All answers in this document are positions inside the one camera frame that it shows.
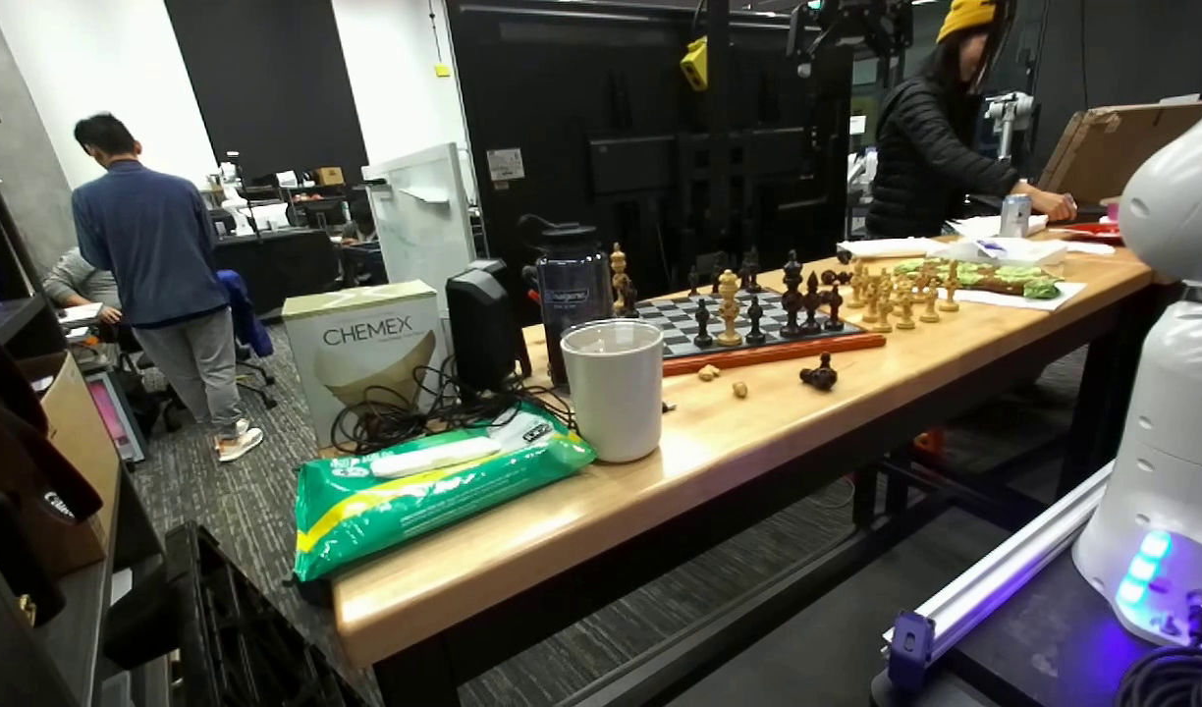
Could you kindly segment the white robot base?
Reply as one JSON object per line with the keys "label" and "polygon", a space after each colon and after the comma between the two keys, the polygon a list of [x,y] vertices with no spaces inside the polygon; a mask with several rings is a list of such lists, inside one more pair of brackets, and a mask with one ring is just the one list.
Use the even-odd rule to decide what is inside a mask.
{"label": "white robot base", "polygon": [[1071,565],[1126,631],[1202,649],[1202,118],[1132,171],[1119,226],[1182,296],[1143,339],[1119,453]]}

